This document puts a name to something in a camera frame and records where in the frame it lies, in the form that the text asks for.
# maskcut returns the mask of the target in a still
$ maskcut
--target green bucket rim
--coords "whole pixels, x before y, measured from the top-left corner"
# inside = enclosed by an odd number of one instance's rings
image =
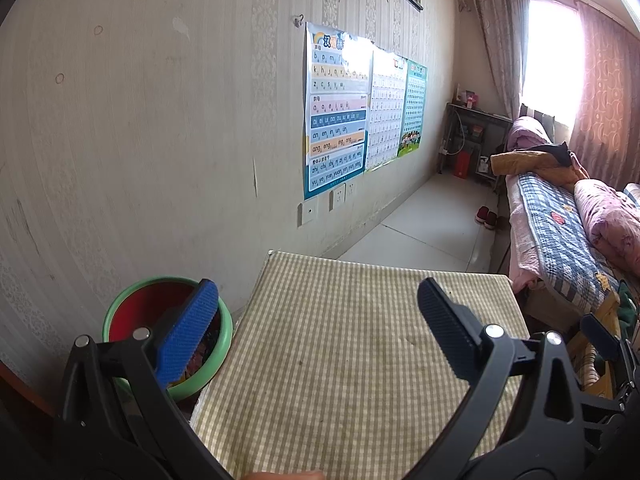
[[[131,294],[145,286],[162,282],[187,283],[189,285],[198,286],[198,282],[196,282],[195,280],[182,278],[180,276],[156,276],[154,278],[140,280],[139,282],[128,286],[119,295],[117,295],[116,299],[113,300],[113,303],[111,303],[111,306],[107,310],[107,314],[104,316],[104,322],[102,324],[102,340],[104,342],[109,341],[109,329],[111,327],[111,321],[113,320],[113,316],[115,315],[117,309],[124,300],[126,300]],[[220,296],[218,296],[218,310],[220,311],[220,335],[218,336],[218,342],[211,352],[209,359],[204,361],[200,369],[187,380],[181,382],[180,384],[169,386],[167,388],[167,392],[169,393],[170,397],[176,402],[178,400],[186,399],[187,397],[190,397],[203,389],[204,386],[206,386],[206,384],[210,380],[212,380],[214,375],[218,372],[218,370],[222,366],[223,361],[225,360],[226,354],[229,352],[229,347],[231,346],[231,337],[233,335],[233,320],[231,319],[231,314],[229,313],[225,302],[222,301],[222,298],[220,298]],[[132,395],[129,381],[120,377],[115,378],[114,381],[119,384],[128,394]]]

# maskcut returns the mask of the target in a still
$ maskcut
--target metal bolt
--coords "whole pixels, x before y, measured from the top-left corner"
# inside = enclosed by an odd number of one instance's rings
[[[144,341],[149,337],[149,329],[146,326],[141,326],[133,331],[133,339],[136,341]]]
[[[487,325],[484,331],[493,339],[498,339],[504,335],[504,329],[500,325]]]
[[[560,334],[557,332],[547,333],[546,340],[549,341],[552,345],[559,345],[562,342],[562,338],[560,337]]]
[[[82,348],[83,346],[87,346],[89,344],[89,336],[87,335],[79,335],[76,337],[75,345],[78,348]]]

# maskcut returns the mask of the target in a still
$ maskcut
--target power cord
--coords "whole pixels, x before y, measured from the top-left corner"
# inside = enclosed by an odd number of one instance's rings
[[[457,110],[453,110],[453,111],[458,117],[458,122],[460,122],[460,132],[462,133],[462,146],[460,146],[460,149],[457,150],[455,153],[447,153],[447,155],[457,155],[458,153],[460,153],[462,151],[462,148],[465,147],[465,142],[466,142],[465,129],[462,127],[462,119],[460,119],[460,114],[458,113]]]

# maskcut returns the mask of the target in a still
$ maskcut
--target small table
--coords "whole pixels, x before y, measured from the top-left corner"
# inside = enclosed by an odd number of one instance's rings
[[[462,125],[468,129],[468,134],[464,138]],[[482,126],[484,131],[480,139],[471,138],[471,128],[474,125]],[[478,162],[480,156],[491,156],[495,153],[501,153],[504,150],[507,133],[513,126],[510,118],[495,114],[488,114],[480,110],[473,110],[465,106],[447,103],[447,118],[444,127],[442,139],[442,147],[448,153],[456,153],[459,150],[471,152],[471,162],[469,167],[473,174],[488,180],[497,187],[498,178],[491,173],[480,173],[478,171]],[[447,165],[447,161],[451,160],[454,155],[444,155],[442,152],[438,156],[438,172],[441,173]]]
[[[318,469],[335,480],[402,478],[468,388],[418,310],[427,276],[483,324],[528,337],[506,276],[271,252],[191,427],[234,478]],[[519,384],[509,379],[476,454],[494,448]]]

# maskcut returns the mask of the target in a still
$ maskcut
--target bright window light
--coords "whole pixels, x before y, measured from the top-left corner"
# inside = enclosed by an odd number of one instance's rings
[[[550,0],[531,0],[522,102],[573,128],[583,78],[584,37],[578,12]]]

